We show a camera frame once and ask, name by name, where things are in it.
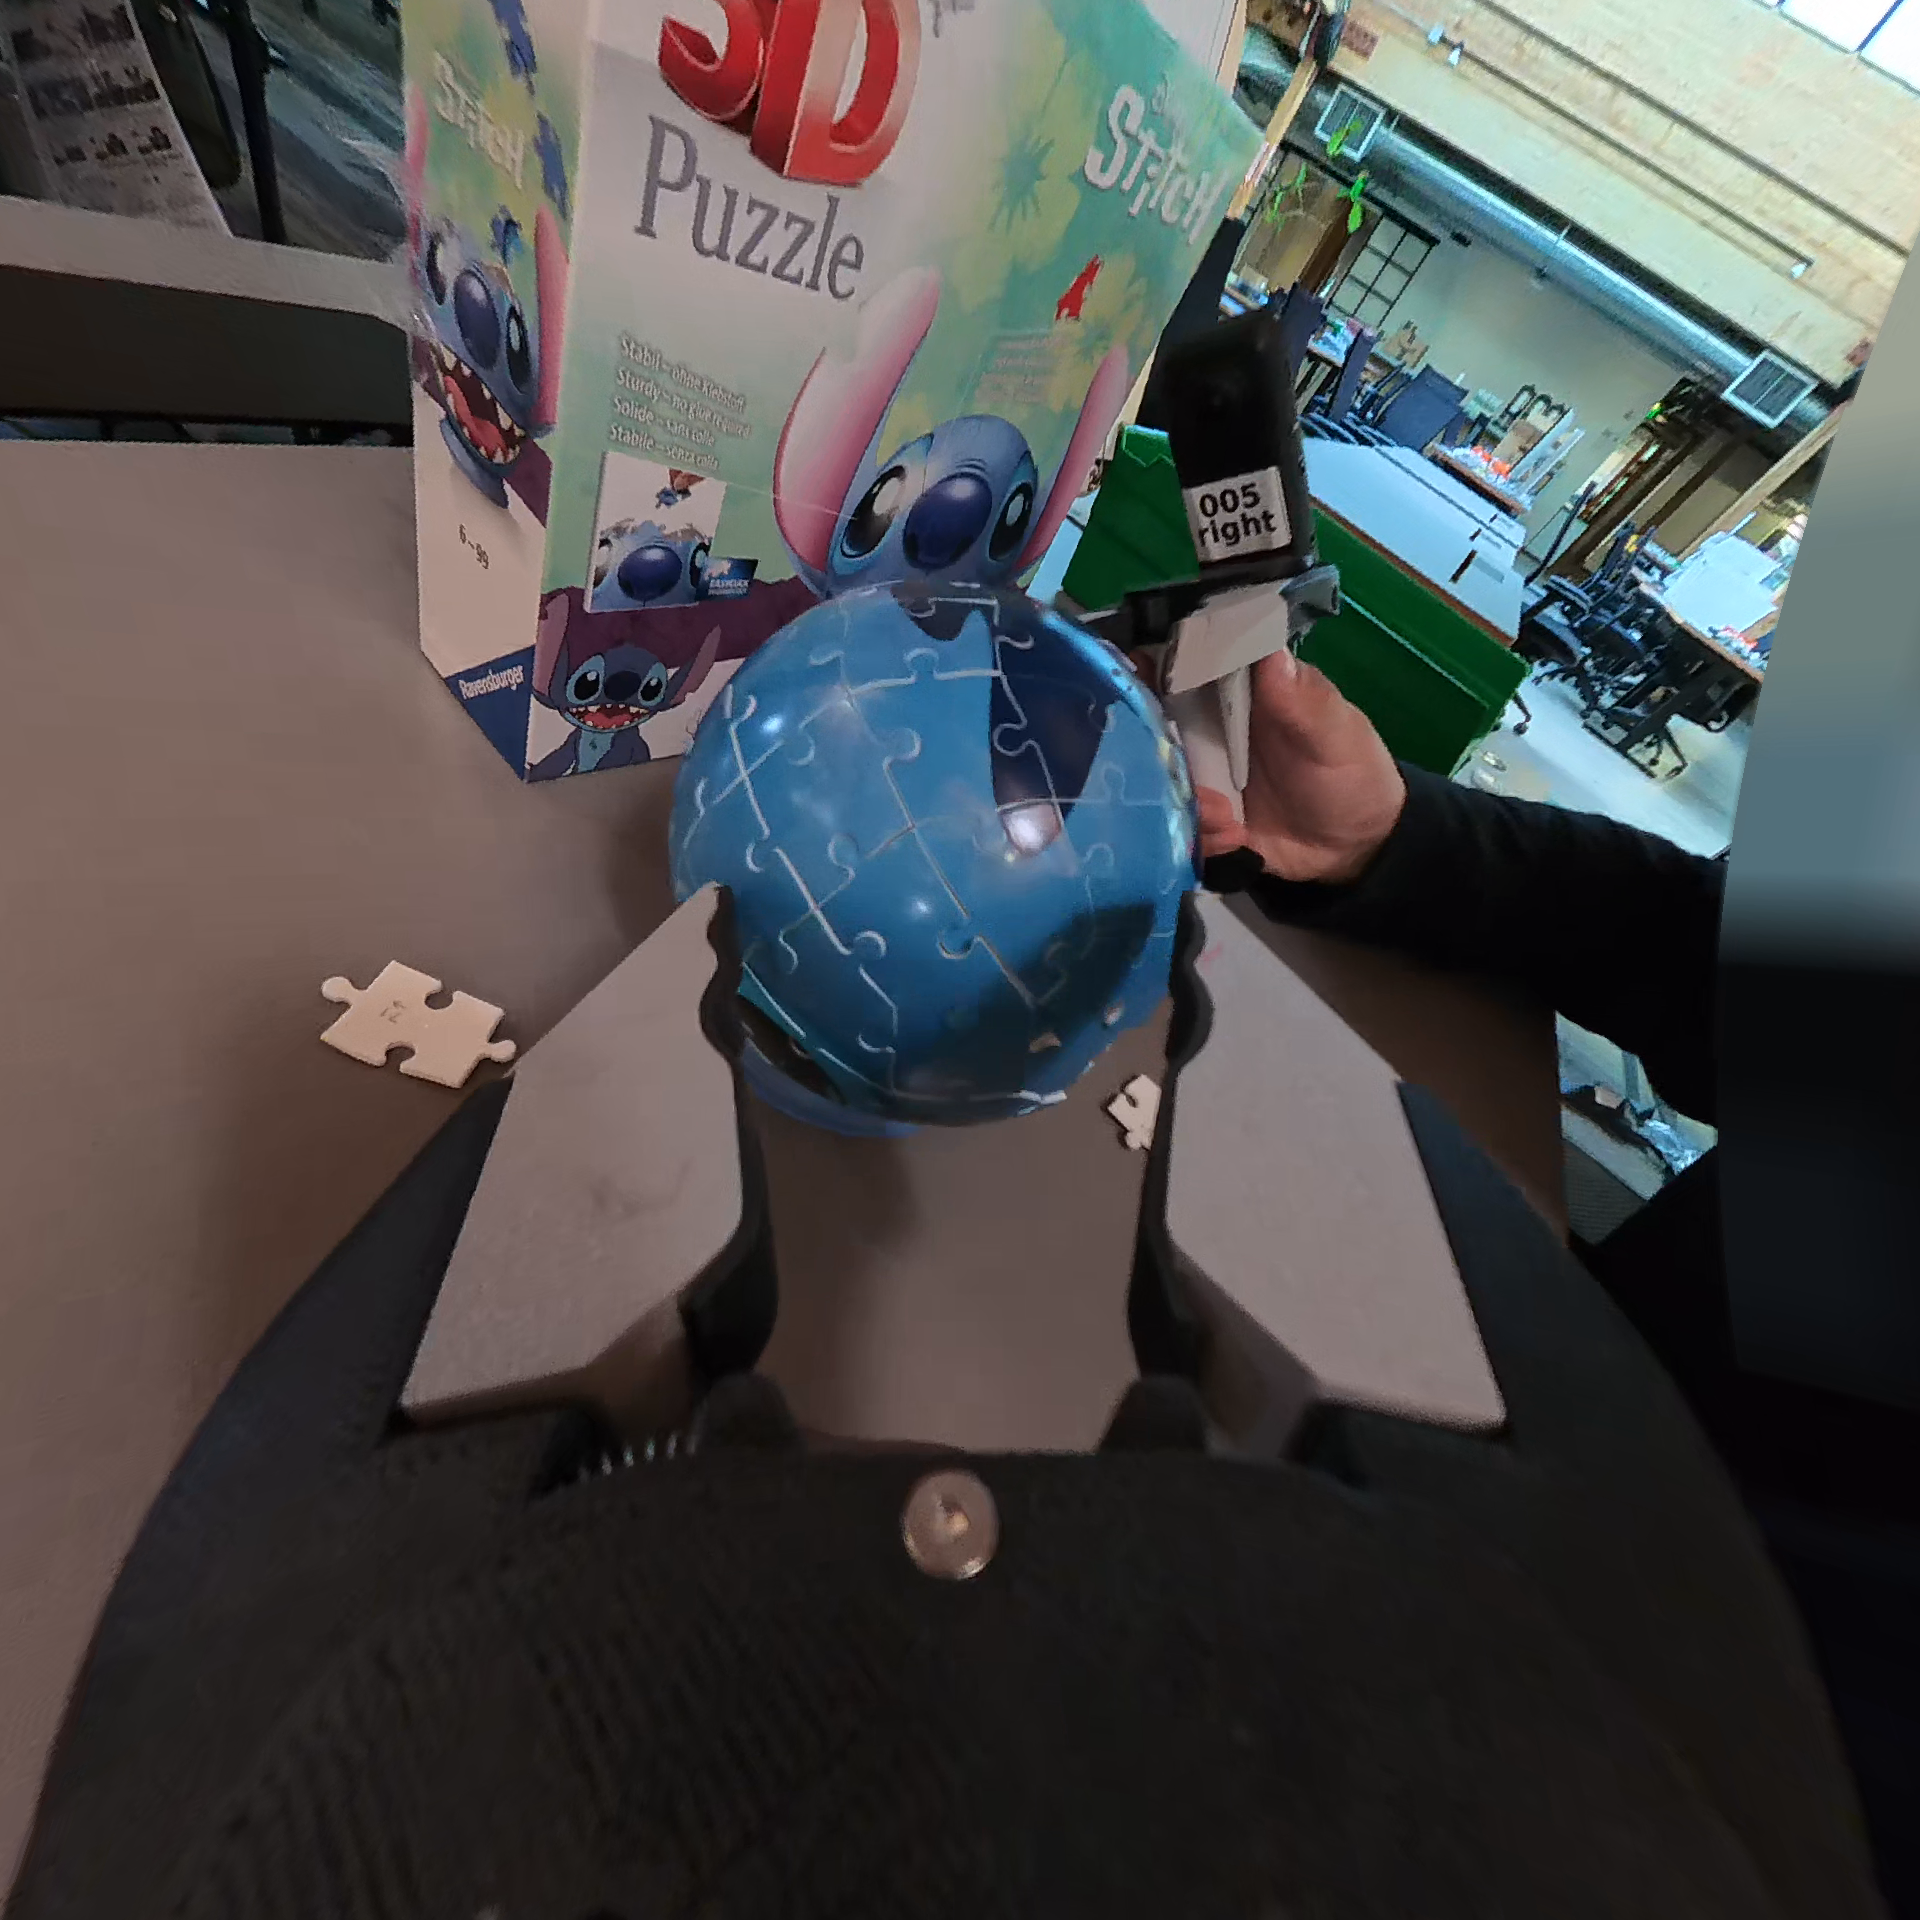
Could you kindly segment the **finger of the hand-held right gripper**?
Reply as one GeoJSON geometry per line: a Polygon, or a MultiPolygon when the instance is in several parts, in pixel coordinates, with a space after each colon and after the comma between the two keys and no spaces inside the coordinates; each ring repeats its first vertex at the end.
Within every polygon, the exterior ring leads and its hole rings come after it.
{"type": "Polygon", "coordinates": [[[1286,621],[1183,621],[1163,650],[1163,693],[1191,695],[1203,686],[1221,686],[1285,650],[1294,650],[1286,621]]]}

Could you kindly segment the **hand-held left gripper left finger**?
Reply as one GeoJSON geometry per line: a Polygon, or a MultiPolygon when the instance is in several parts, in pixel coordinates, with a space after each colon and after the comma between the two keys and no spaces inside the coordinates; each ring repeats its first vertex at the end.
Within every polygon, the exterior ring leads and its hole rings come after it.
{"type": "Polygon", "coordinates": [[[770,1337],[737,906],[698,886],[509,1072],[400,1414],[658,1423],[770,1337]]]}

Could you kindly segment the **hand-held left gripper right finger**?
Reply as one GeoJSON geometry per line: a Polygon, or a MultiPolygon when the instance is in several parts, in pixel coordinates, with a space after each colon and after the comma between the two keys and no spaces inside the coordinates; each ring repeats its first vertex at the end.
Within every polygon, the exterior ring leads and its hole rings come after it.
{"type": "Polygon", "coordinates": [[[1191,895],[1140,1192],[1137,1331],[1229,1451],[1315,1417],[1499,1435],[1505,1401],[1399,1072],[1226,899],[1191,895]]]}

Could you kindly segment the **blue puzzle ball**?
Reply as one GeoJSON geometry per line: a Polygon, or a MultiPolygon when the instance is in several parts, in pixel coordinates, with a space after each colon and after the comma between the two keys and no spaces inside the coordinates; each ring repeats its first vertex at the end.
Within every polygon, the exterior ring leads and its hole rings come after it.
{"type": "Polygon", "coordinates": [[[1168,998],[1199,815],[1140,675],[1019,590],[856,590],[713,695],[667,815],[749,1036],[866,1108],[1072,1092],[1168,998]]]}

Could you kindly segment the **white joined puzzle pieces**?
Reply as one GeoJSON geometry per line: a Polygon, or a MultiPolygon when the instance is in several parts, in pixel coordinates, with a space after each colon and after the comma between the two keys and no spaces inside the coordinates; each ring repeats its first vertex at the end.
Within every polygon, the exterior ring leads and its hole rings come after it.
{"type": "Polygon", "coordinates": [[[371,1070],[396,1057],[400,1077],[461,1092],[479,1070],[519,1062],[519,1045],[499,1040],[499,1009],[445,993],[442,980],[405,964],[388,964],[364,989],[329,978],[320,998],[341,1009],[320,1045],[371,1070]]]}

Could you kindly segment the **printed cartoon puzzle box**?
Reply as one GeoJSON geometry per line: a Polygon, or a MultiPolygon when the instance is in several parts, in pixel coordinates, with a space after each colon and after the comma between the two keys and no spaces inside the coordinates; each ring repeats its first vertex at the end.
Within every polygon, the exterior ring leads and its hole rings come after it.
{"type": "Polygon", "coordinates": [[[400,3],[420,648],[509,771],[687,753],[866,586],[1019,590],[1258,124],[1244,3],[400,3]]]}

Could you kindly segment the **person's right hand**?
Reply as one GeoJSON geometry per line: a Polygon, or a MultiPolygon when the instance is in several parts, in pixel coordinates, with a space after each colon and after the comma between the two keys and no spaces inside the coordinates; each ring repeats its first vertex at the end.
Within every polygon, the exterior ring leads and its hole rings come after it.
{"type": "Polygon", "coordinates": [[[1410,786],[1375,727],[1306,658],[1252,670],[1250,782],[1199,787],[1199,855],[1252,855],[1278,884],[1345,886],[1402,820],[1410,786]]]}

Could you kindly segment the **green storage bin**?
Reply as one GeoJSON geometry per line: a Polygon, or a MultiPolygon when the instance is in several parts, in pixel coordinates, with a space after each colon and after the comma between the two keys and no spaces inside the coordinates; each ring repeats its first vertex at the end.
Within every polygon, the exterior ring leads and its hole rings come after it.
{"type": "MultiPolygon", "coordinates": [[[[1300,656],[1375,720],[1402,764],[1451,776],[1500,727],[1526,686],[1526,658],[1319,508],[1315,541],[1340,577],[1340,611],[1309,630],[1300,656]]],[[[1068,559],[1065,602],[1110,611],[1124,590],[1191,578],[1191,571],[1196,546],[1168,439],[1124,430],[1068,559]]]]}

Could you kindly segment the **white long table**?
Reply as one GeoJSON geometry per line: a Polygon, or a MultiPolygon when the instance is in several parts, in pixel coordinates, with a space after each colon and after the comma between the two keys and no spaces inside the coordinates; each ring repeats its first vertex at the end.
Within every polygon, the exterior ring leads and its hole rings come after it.
{"type": "Polygon", "coordinates": [[[1399,577],[1517,648],[1526,621],[1526,521],[1410,445],[1306,443],[1309,500],[1399,577]]]}

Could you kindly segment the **printed paper notice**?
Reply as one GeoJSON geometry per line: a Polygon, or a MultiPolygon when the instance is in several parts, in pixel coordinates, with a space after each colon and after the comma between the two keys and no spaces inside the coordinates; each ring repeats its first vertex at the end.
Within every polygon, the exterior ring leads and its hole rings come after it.
{"type": "Polygon", "coordinates": [[[0,8],[7,194],[226,233],[226,110],[170,3],[9,0],[0,8]]]}

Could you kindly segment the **long silver wall duct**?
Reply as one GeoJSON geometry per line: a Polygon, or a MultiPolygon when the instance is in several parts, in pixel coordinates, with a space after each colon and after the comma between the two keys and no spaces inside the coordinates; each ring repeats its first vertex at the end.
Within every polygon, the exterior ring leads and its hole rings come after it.
{"type": "Polygon", "coordinates": [[[1286,145],[1340,176],[1366,176],[1389,220],[1426,233],[1433,244],[1467,244],[1505,257],[1557,296],[1580,305],[1676,372],[1716,376],[1723,389],[1745,382],[1758,365],[1786,382],[1792,408],[1766,424],[1800,420],[1857,391],[1872,346],[1857,363],[1818,372],[1813,352],[1777,342],[1766,324],[1734,322],[1676,281],[1601,244],[1585,229],[1526,200],[1520,186],[1467,164],[1443,145],[1402,130],[1393,110],[1349,87],[1309,87],[1309,109],[1286,145]],[[1329,151],[1332,136],[1359,121],[1353,147],[1329,151]]]}

